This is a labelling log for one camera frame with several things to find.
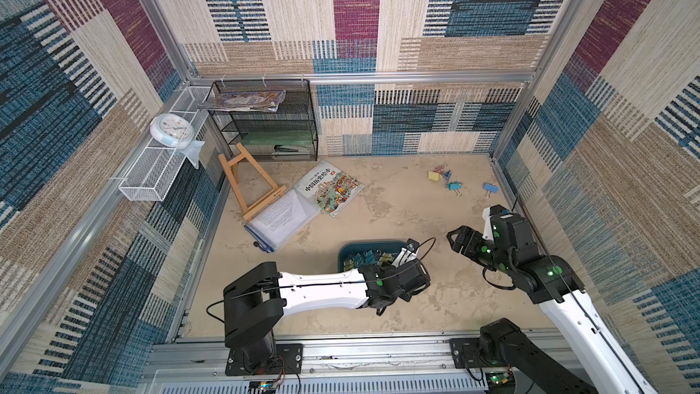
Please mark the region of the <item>yellow binder clip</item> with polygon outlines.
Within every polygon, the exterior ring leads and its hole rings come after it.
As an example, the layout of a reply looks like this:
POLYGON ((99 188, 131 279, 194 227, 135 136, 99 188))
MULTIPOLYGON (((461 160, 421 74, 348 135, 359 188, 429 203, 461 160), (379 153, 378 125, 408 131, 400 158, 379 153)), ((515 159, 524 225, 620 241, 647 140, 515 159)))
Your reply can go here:
POLYGON ((380 257, 379 264, 392 264, 395 260, 395 255, 390 253, 383 253, 380 257))
POLYGON ((429 171, 428 180, 432 182, 440 182, 442 180, 442 175, 440 173, 435 173, 435 171, 429 171))

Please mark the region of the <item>teal binder clip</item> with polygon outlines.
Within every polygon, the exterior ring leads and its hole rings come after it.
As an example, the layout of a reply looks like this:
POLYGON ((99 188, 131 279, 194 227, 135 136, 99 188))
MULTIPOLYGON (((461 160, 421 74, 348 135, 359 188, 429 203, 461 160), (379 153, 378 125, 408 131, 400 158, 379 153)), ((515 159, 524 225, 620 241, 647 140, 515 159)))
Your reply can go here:
POLYGON ((455 193, 457 196, 461 196, 461 189, 462 189, 463 183, 462 182, 447 182, 446 187, 450 192, 455 193))
POLYGON ((364 264, 377 264, 381 257, 381 253, 378 251, 367 251, 363 255, 364 264))

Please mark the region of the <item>yellow binder clip top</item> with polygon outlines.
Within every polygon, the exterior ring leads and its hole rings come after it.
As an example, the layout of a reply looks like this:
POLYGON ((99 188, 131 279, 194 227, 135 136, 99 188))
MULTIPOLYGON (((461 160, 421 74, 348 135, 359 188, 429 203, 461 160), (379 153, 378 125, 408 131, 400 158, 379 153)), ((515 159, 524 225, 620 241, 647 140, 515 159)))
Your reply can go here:
POLYGON ((440 182, 442 180, 442 175, 440 173, 435 173, 435 171, 429 171, 428 180, 432 182, 440 182))

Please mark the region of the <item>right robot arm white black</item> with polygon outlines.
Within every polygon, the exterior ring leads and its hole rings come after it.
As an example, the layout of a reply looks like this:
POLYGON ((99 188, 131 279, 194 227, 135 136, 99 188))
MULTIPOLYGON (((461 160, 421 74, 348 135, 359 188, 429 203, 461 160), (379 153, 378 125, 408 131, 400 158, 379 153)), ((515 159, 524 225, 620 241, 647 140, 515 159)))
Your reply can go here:
POLYGON ((463 225, 447 235, 450 248, 483 272, 510 277, 552 321, 585 370, 588 381, 541 351, 513 322, 492 322, 479 332, 479 357, 511 366, 546 393, 653 393, 651 382, 614 338, 583 281, 563 258, 536 241, 529 220, 501 206, 484 211, 484 229, 463 225))

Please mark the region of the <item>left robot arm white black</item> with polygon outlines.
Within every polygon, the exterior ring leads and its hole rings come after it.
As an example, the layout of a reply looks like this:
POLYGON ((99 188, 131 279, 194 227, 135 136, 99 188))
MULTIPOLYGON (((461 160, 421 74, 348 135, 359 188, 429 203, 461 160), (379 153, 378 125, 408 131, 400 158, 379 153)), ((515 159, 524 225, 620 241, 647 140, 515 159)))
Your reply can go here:
POLYGON ((226 374, 283 372, 285 354, 277 351, 273 328, 284 317, 326 308, 367 308, 382 316, 397 300, 408 302, 429 285, 419 259, 329 275, 296 275, 280 272, 275 262, 259 264, 222 291, 224 345, 232 361, 226 374))

